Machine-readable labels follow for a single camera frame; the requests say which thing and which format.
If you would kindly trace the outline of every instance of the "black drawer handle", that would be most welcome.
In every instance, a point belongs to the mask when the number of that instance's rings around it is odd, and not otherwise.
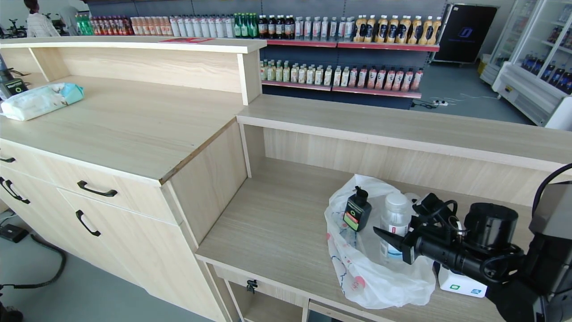
[[[2,185],[2,188],[4,188],[4,190],[6,190],[6,192],[8,192],[12,198],[21,201],[25,204],[30,204],[30,201],[28,199],[24,199],[22,198],[22,196],[18,195],[14,190],[12,190],[12,181],[10,180],[4,180],[3,177],[0,176],[0,184]]]
[[[87,186],[88,183],[85,182],[85,181],[83,181],[83,180],[81,180],[80,182],[78,182],[77,185],[78,185],[78,187],[80,187],[80,189],[83,189],[83,190],[85,190],[85,191],[89,191],[89,192],[94,193],[94,194],[96,194],[96,195],[102,195],[102,196],[104,196],[104,197],[113,197],[113,196],[115,196],[115,195],[117,194],[117,190],[113,190],[113,189],[109,190],[109,191],[106,192],[106,193],[101,193],[101,192],[99,192],[99,191],[95,191],[95,190],[91,190],[90,188],[86,188],[85,186]]]
[[[83,215],[84,215],[83,211],[81,211],[81,210],[76,211],[76,217],[80,221],[80,223],[85,227],[85,229],[87,229],[89,231],[89,233],[94,235],[95,237],[99,237],[101,235],[99,230],[96,230],[96,231],[89,230],[89,227],[84,223],[83,220],[81,220],[81,216],[83,216]]]
[[[12,162],[16,161],[16,159],[14,159],[14,158],[7,158],[7,159],[0,158],[0,161],[6,162],[6,163],[12,163]]]

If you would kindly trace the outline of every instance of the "power strip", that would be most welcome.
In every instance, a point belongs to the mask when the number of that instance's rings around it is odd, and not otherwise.
[[[448,106],[449,103],[447,101],[434,100],[433,105],[435,105],[435,106]]]

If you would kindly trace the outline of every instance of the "glass door refrigerator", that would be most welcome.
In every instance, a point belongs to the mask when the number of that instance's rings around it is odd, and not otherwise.
[[[572,0],[541,0],[492,89],[536,125],[572,131]]]
[[[491,59],[480,75],[480,79],[492,85],[502,64],[510,60],[521,36],[526,33],[530,17],[538,10],[539,0],[516,0],[505,28],[492,51]]]

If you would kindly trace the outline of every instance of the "bottle cap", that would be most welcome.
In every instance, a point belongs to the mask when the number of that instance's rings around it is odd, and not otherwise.
[[[386,196],[386,210],[401,213],[407,207],[407,197],[402,193],[390,193]]]

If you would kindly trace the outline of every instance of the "light wood countertop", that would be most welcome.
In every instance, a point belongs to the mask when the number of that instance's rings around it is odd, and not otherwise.
[[[554,171],[572,132],[429,112],[261,95],[239,123]]]
[[[235,38],[215,38],[197,44],[160,42],[176,37],[153,36],[74,36],[2,39],[0,49],[9,48],[132,48],[186,50],[190,52],[216,52],[248,54],[266,47],[266,40],[247,40]]]
[[[351,176],[347,172],[265,158],[200,244],[198,258],[372,320],[502,321],[494,304],[487,299],[445,292],[438,286],[424,306],[369,310],[347,300],[329,257],[324,210],[328,198]],[[403,192],[425,195],[429,191],[390,183]],[[456,200],[461,219],[471,203],[494,202],[430,191],[444,200]],[[513,242],[526,250],[532,239],[527,228],[530,208],[496,203],[519,213]],[[366,229],[374,224],[368,223]]]
[[[33,87],[40,74],[23,77]],[[234,122],[239,93],[69,76],[85,98],[33,120],[0,116],[0,138],[164,183]]]

